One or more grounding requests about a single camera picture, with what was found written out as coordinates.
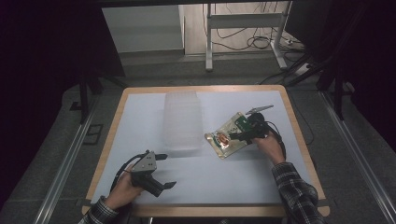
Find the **wrist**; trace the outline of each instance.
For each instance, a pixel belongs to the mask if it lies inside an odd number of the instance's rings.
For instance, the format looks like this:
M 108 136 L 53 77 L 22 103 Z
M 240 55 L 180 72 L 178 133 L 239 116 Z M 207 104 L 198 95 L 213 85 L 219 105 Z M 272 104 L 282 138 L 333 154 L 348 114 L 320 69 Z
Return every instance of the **wrist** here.
M 273 159 L 272 160 L 272 163 L 273 163 L 274 166 L 276 166 L 276 165 L 278 165 L 280 163 L 283 163 L 283 162 L 286 162 L 286 160 L 283 159 L 283 158 L 281 158 L 281 159 Z
M 113 199 L 109 196 L 105 199 L 104 204 L 110 208 L 111 210 L 117 210 L 119 208 L 119 206 L 117 205 L 117 203 L 113 202 Z

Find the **shirt cuff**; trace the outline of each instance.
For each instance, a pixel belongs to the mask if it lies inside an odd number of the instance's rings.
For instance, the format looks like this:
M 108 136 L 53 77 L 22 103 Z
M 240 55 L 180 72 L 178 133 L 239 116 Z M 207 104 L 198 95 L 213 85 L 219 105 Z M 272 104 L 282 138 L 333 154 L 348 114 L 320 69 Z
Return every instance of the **shirt cuff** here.
M 91 207 L 86 218 L 88 223 L 110 223 L 119 213 L 105 205 L 105 196 L 101 196 L 99 201 Z
M 291 162 L 282 162 L 277 164 L 272 168 L 272 173 L 278 186 L 289 179 L 301 179 L 296 168 Z

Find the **hand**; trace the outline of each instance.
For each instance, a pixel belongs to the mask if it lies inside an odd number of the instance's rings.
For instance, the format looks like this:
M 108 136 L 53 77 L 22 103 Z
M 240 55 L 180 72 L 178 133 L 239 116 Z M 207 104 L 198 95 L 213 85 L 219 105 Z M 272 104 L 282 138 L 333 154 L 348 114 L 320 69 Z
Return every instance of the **hand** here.
M 105 205 L 113 210 L 123 207 L 125 204 L 131 203 L 140 193 L 142 188 L 132 185 L 132 177 L 128 172 L 131 172 L 132 165 L 130 165 L 117 182 L 116 187 L 110 192 L 110 195 L 105 199 Z
M 282 148 L 272 132 L 269 132 L 266 138 L 254 138 L 252 141 L 257 144 L 260 151 L 264 152 L 270 158 L 274 165 L 286 161 Z

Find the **dark background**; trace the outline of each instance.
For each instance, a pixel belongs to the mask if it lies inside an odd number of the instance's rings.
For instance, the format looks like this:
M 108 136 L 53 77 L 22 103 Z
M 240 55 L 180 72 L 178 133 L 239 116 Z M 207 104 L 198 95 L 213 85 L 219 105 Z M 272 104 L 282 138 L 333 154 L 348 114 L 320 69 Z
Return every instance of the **dark background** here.
M 304 43 L 316 62 L 323 62 L 361 2 L 368 7 L 333 71 L 353 85 L 352 102 L 396 150 L 396 1 L 295 1 L 285 30 Z
M 123 76 L 101 8 L 62 2 L 0 6 L 0 202 L 7 200 L 80 78 Z

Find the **person's left hand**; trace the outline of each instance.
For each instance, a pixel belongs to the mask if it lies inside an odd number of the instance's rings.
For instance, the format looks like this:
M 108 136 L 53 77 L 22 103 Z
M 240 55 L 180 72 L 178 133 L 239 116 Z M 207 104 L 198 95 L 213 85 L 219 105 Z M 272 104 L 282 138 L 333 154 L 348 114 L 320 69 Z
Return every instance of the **person's left hand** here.
M 113 210 L 123 207 L 125 204 L 131 203 L 140 193 L 142 188 L 132 185 L 132 177 L 129 174 L 132 170 L 132 165 L 128 166 L 127 172 L 124 172 L 117 182 L 116 187 L 110 192 L 105 199 L 105 205 Z

